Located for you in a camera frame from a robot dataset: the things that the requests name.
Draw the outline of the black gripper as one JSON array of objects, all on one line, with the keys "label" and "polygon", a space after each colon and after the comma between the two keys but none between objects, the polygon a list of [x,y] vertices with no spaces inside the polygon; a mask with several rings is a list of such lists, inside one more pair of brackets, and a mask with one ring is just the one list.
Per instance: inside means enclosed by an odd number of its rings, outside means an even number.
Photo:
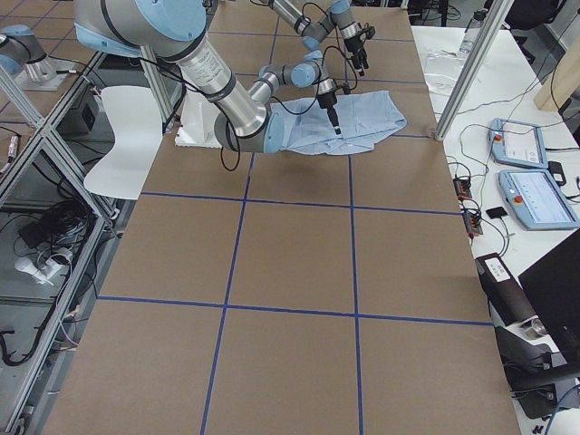
[{"label": "black gripper", "polygon": [[316,96],[316,100],[321,109],[326,110],[329,121],[333,126],[334,133],[336,135],[341,135],[341,128],[339,123],[338,114],[334,108],[337,103],[337,97],[335,91],[329,91],[326,93],[319,93]]},{"label": "black gripper", "polygon": [[360,76],[364,76],[365,71],[369,68],[364,45],[367,40],[371,40],[374,36],[375,27],[370,24],[350,24],[342,30],[343,41],[351,55],[350,60],[353,68]]}]

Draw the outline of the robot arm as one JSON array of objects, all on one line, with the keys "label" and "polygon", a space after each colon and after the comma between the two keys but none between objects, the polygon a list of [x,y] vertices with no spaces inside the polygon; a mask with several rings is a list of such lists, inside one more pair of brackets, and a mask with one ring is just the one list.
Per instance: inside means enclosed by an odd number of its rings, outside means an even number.
[{"label": "robot arm", "polygon": [[78,41],[95,51],[137,57],[148,46],[175,63],[186,84],[219,109],[214,132],[223,147],[263,153],[281,148],[284,121],[266,107],[280,77],[267,72],[246,90],[208,40],[201,2],[77,1],[74,25]]}]

